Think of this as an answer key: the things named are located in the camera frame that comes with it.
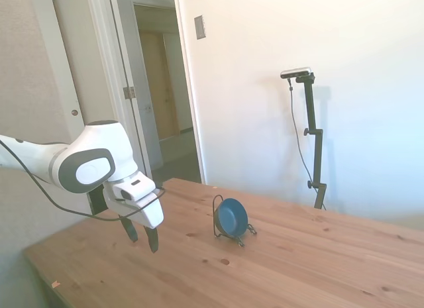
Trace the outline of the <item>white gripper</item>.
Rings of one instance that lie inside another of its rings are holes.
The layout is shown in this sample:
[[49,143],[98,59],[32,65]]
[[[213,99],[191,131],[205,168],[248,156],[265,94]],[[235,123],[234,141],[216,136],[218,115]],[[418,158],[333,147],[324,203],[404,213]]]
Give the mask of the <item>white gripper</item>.
[[132,242],[138,240],[137,231],[132,223],[135,221],[144,226],[151,252],[157,252],[159,242],[156,227],[164,220],[164,213],[154,182],[105,182],[103,193],[109,209],[122,217],[129,215],[129,219],[120,218],[120,221],[130,240]]

